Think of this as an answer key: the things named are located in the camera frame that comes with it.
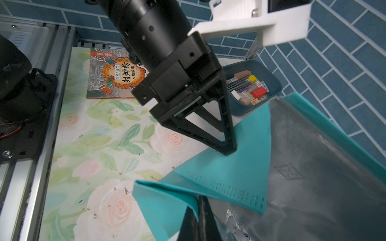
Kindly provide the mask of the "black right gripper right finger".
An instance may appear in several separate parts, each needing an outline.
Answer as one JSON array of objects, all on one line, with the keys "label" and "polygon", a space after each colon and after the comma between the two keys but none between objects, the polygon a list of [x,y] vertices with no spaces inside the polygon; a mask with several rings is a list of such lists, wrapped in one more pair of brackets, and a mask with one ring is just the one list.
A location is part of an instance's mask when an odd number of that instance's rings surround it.
[{"label": "black right gripper right finger", "polygon": [[222,241],[209,201],[199,196],[199,237],[200,241]]}]

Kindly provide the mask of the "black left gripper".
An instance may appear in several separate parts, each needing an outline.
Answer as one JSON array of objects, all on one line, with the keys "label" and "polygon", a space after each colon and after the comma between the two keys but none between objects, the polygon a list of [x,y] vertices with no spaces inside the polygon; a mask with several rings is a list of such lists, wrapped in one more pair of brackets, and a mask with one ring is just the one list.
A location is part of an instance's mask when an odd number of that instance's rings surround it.
[{"label": "black left gripper", "polygon": [[[133,90],[165,128],[229,155],[237,150],[226,75],[215,53],[176,1],[97,1],[122,35],[130,57],[149,75]],[[187,119],[197,114],[224,134],[221,141]]]}]

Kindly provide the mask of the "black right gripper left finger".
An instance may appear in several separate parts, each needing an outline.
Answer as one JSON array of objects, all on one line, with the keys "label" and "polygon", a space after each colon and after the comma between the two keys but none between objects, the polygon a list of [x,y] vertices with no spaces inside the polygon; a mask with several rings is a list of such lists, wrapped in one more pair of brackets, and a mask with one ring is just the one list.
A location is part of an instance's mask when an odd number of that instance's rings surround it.
[{"label": "black right gripper left finger", "polygon": [[187,208],[177,241],[199,241],[199,223],[191,208]]}]

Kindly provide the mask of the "teal insulated delivery bag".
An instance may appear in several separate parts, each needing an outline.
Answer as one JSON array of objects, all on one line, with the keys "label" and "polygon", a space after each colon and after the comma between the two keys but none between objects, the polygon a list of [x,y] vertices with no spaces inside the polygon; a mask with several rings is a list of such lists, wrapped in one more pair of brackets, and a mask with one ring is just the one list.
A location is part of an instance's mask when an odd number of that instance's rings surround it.
[{"label": "teal insulated delivery bag", "polygon": [[208,199],[222,241],[383,241],[386,167],[298,93],[235,127],[238,149],[206,149],[133,196],[158,241]]}]

